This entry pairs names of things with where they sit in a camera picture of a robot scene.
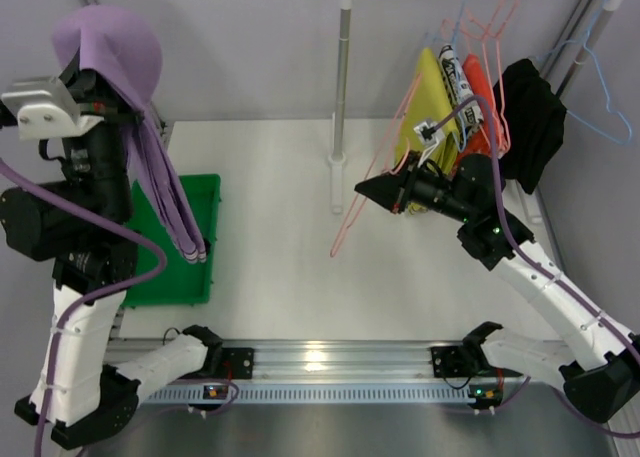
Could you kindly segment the purple trousers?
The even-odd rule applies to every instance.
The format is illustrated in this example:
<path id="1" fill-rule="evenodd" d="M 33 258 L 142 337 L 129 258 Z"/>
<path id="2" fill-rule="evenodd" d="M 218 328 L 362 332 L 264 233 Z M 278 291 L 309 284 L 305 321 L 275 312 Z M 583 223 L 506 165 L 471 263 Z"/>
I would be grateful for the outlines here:
<path id="1" fill-rule="evenodd" d="M 52 43 L 62 67 L 78 56 L 82 70 L 96 71 L 142 115 L 139 125 L 123 131 L 139 185 L 184 260 L 205 261 L 205 238 L 151 112 L 163 63 L 161 46 L 151 27 L 130 10 L 90 5 L 62 19 L 53 31 Z"/>

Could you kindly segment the pink wire hanger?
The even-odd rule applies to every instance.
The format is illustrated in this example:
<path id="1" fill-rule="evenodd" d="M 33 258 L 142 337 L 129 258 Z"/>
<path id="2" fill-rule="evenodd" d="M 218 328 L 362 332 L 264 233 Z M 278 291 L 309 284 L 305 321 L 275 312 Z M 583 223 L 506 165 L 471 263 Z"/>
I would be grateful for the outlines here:
<path id="1" fill-rule="evenodd" d="M 402 123 L 404 122 L 407 108 L 412 103 L 421 80 L 422 74 L 418 73 L 409 85 L 405 96 L 401 100 L 401 103 L 399 104 L 393 118 L 388 124 L 384 137 L 382 138 L 381 142 L 378 144 L 374 152 L 374 156 L 363 177 L 364 180 L 373 177 L 376 171 L 394 171 L 398 167 L 398 165 L 395 164 L 394 160 L 395 146 L 397 145 L 398 139 L 400 137 L 400 128 Z M 340 251 L 349 230 L 356 223 L 367 202 L 368 199 L 366 197 L 362 197 L 360 194 L 354 195 L 353 200 L 351 201 L 351 204 L 346 212 L 346 216 L 343 218 L 341 226 L 330 248 L 329 256 L 331 258 L 334 258 Z"/>

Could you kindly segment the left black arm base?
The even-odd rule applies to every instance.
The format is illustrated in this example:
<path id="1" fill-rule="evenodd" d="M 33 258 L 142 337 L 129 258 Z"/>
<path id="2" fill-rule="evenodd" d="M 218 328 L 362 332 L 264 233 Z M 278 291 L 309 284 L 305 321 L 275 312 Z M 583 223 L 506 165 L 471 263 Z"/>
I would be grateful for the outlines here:
<path id="1" fill-rule="evenodd" d="M 213 377 L 225 380 L 251 380 L 254 358 L 255 349 L 251 347 L 223 348 Z"/>

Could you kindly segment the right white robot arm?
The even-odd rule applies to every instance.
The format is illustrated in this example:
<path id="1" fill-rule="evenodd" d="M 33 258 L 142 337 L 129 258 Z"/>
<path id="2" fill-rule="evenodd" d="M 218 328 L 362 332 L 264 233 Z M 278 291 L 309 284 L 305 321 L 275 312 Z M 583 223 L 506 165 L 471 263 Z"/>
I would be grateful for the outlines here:
<path id="1" fill-rule="evenodd" d="M 470 331 L 457 348 L 471 376 L 504 369 L 560 392 L 583 418 L 608 422 L 639 392 L 639 337 L 610 321 L 552 262 L 533 233 L 498 205 L 492 160 L 464 157 L 452 178 L 410 153 L 397 173 L 356 184 L 358 194 L 393 214 L 412 204 L 460 223 L 467 254 L 500 276 L 556 332 L 535 340 L 495 322 Z"/>

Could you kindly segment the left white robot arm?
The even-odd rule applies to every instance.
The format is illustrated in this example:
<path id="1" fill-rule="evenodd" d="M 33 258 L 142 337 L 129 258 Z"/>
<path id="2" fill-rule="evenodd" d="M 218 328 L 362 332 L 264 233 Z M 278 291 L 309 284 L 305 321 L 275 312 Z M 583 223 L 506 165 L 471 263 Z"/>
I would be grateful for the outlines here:
<path id="1" fill-rule="evenodd" d="M 17 82 L 2 96 L 3 125 L 35 138 L 40 150 L 53 138 L 64 149 L 60 181 L 14 178 L 1 196 L 1 224 L 11 249 L 53 262 L 46 360 L 15 412 L 67 451 L 117 435 L 156 391 L 182 378 L 211 378 L 222 360 L 222 339 L 198 325 L 135 360 L 104 360 L 127 290 L 142 282 L 136 265 L 145 239 L 127 228 L 133 204 L 122 138 L 142 120 L 77 59 L 56 77 Z"/>

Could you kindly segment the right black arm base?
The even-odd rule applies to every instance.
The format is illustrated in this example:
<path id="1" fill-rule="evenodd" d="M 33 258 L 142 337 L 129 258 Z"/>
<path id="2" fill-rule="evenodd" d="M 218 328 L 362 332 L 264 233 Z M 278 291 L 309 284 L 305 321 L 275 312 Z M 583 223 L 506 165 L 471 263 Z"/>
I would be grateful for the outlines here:
<path id="1" fill-rule="evenodd" d="M 477 374 L 476 360 L 463 345 L 430 348 L 434 376 L 443 380 L 472 378 Z"/>

